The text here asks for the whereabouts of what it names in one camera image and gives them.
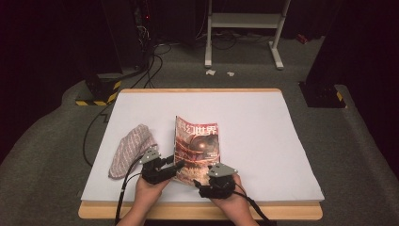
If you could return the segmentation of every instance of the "magazine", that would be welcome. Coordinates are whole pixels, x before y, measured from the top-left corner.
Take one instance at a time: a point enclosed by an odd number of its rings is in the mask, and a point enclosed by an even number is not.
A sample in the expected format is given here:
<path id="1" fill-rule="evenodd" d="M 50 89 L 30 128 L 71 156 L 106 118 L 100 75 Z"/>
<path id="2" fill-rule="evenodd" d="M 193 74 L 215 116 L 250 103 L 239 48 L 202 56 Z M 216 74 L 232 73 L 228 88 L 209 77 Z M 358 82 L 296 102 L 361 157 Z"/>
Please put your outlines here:
<path id="1" fill-rule="evenodd" d="M 193 180 L 209 185 L 208 166 L 220 162 L 217 123 L 194 124 L 176 117 L 174 162 L 184 160 L 175 179 L 187 185 Z"/>

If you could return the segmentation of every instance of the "human hand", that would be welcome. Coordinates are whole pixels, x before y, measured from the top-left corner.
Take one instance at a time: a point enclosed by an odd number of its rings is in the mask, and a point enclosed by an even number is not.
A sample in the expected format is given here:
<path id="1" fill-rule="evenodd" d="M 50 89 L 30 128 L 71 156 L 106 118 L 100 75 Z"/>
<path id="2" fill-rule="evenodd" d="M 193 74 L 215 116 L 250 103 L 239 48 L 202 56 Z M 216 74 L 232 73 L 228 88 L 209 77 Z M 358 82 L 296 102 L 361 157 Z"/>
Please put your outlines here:
<path id="1" fill-rule="evenodd" d="M 246 191 L 241 185 L 241 178 L 238 174 L 233 174 L 232 179 L 236 183 L 235 192 L 246 195 Z M 259 224 L 253 219 L 249 211 L 249 204 L 244 197 L 237 194 L 231 194 L 227 199 L 211 199 L 211 201 L 219 207 L 223 213 L 229 218 L 236 226 L 246 225 L 252 226 Z"/>
<path id="2" fill-rule="evenodd" d="M 118 226 L 144 225 L 147 214 L 158 201 L 162 194 L 162 190 L 169 184 L 169 182 L 170 179 L 152 185 L 140 176 L 136 182 L 135 202 L 129 212 L 119 222 Z"/>
<path id="3" fill-rule="evenodd" d="M 135 205 L 139 205 L 141 208 L 149 211 L 158 201 L 162 194 L 162 190 L 169 184 L 169 182 L 170 179 L 152 185 L 140 176 L 136 183 Z"/>

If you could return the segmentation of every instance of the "white metal stand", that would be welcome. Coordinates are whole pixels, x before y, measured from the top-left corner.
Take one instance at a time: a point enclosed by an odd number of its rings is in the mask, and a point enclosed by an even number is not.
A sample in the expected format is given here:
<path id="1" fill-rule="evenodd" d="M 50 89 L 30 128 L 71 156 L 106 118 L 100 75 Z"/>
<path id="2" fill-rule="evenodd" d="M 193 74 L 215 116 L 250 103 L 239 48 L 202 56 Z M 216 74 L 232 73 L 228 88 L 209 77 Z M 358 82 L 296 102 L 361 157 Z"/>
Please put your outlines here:
<path id="1" fill-rule="evenodd" d="M 291 0 L 285 0 L 282 13 L 277 14 L 249 14 L 249 13 L 213 13 L 212 0 L 209 0 L 208 11 L 208 31 L 205 49 L 205 67 L 212 67 L 212 28 L 213 27 L 239 27 L 239 28 L 275 28 L 276 34 L 273 41 L 269 42 L 269 47 L 276 67 L 279 70 L 284 69 L 277 45 L 281 30 L 284 26 L 288 7 Z"/>

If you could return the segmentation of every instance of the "gray carpet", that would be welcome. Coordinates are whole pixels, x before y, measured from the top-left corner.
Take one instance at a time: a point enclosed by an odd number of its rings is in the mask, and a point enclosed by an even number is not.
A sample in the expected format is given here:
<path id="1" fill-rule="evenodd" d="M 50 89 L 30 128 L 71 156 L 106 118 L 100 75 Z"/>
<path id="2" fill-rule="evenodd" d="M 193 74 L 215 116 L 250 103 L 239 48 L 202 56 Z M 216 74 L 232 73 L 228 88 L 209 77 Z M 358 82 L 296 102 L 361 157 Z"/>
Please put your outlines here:
<path id="1" fill-rule="evenodd" d="M 325 192 L 324 216 L 317 221 L 279 221 L 279 225 L 399 225 L 399 183 L 375 146 L 350 93 L 337 86 L 347 108 L 308 108 L 298 86 L 304 81 L 322 40 L 306 45 L 281 40 L 285 69 L 277 71 L 266 42 L 236 43 L 214 49 L 214 76 L 203 67 L 204 48 L 161 46 L 156 88 L 278 88 L 295 129 Z M 231 43 L 215 41 L 220 48 Z M 160 66 L 155 59 L 151 73 Z M 227 72 L 235 73 L 230 77 Z M 131 87 L 138 77 L 122 82 Z M 137 88 L 142 88 L 143 79 Z M 83 82 L 67 90 L 62 106 L 33 124 L 0 166 L 0 225 L 112 225 L 113 220 L 80 219 L 80 195 L 90 167 L 83 155 L 85 132 L 103 109 L 77 106 Z M 112 106 L 104 113 L 110 114 Z M 88 132 L 86 151 L 93 161 L 106 128 L 104 117 Z M 149 221 L 148 225 L 230 225 L 212 221 Z"/>

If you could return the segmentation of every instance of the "black stand base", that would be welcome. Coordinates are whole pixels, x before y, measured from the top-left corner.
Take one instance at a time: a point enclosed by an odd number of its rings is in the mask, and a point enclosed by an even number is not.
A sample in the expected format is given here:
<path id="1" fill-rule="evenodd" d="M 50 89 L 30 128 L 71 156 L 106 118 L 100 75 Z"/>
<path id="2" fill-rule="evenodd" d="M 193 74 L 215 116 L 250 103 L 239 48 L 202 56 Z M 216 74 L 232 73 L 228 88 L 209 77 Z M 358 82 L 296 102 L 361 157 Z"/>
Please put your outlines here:
<path id="1" fill-rule="evenodd" d="M 88 86 L 84 86 L 77 95 L 75 102 L 77 105 L 109 105 L 117 98 L 119 87 L 120 81 L 102 82 L 101 90 L 97 90 L 97 93 L 101 93 L 101 96 L 96 96 Z"/>
<path id="2" fill-rule="evenodd" d="M 299 83 L 302 94 L 308 107 L 345 108 L 343 96 L 334 87 L 322 87 L 320 85 Z"/>

